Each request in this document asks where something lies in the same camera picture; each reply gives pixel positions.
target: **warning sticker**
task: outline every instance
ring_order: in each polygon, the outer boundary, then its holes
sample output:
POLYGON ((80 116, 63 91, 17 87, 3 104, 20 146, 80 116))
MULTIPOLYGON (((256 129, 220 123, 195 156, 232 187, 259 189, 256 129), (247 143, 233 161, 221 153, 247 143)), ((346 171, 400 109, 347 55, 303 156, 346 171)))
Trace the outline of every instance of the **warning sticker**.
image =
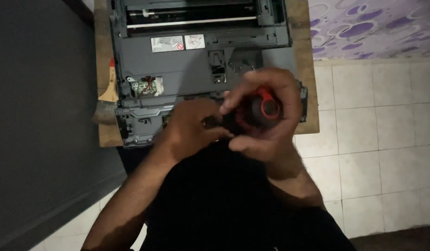
POLYGON ((152 52, 173 51, 173 50, 184 49, 182 36, 153 37, 150 40, 152 43, 152 52))
POLYGON ((206 47, 206 44, 204 43, 204 34, 187 35, 184 36, 184 40, 186 41, 187 50, 201 49, 206 47))

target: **person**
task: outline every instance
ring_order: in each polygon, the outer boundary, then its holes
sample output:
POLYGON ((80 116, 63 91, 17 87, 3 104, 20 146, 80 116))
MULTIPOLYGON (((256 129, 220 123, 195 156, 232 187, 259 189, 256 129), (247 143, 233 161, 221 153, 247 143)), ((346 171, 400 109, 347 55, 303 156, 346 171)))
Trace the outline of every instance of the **person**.
POLYGON ((82 249, 128 251, 145 222, 142 251, 355 250, 292 144, 300 117, 300 90, 292 73, 279 68, 246 73, 221 106, 209 99, 177 104, 82 249), (236 137, 204 128, 202 119, 227 114, 261 85, 283 104, 274 128, 236 137))

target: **purple patterned wall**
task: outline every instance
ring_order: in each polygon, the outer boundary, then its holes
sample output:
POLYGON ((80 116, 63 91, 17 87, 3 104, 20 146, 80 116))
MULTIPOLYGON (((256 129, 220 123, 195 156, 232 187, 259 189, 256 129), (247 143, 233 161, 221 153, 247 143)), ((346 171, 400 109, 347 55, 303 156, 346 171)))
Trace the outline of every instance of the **purple patterned wall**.
POLYGON ((430 0, 309 0, 314 60, 430 57, 430 0))

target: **printer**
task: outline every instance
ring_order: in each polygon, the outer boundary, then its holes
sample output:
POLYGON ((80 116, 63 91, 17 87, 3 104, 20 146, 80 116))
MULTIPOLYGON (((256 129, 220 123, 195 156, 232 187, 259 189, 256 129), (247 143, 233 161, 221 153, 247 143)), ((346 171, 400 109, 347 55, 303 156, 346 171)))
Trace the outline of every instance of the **printer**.
MULTIPOLYGON (((252 69, 295 76, 284 0, 108 0, 124 147, 154 143, 175 104, 222 102, 252 69)), ((301 88, 306 119, 307 89, 301 88)))

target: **wooden table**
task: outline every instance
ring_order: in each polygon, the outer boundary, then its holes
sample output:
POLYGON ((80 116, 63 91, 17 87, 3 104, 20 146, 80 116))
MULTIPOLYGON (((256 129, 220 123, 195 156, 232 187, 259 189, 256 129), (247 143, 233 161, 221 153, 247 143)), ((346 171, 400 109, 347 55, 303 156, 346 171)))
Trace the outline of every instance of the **wooden table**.
MULTIPOLYGON (((308 116, 305 123, 299 124, 296 134, 315 134, 319 133, 320 129, 308 1, 286 0, 286 9, 291 25, 290 34, 295 49, 297 75, 303 85, 308 87, 308 116)), ((108 66, 109 60, 113 56, 106 0, 94 1, 94 22, 97 93, 100 96, 108 86, 108 66)), ((122 145, 117 125, 99 125, 99 145, 101 147, 122 145)))

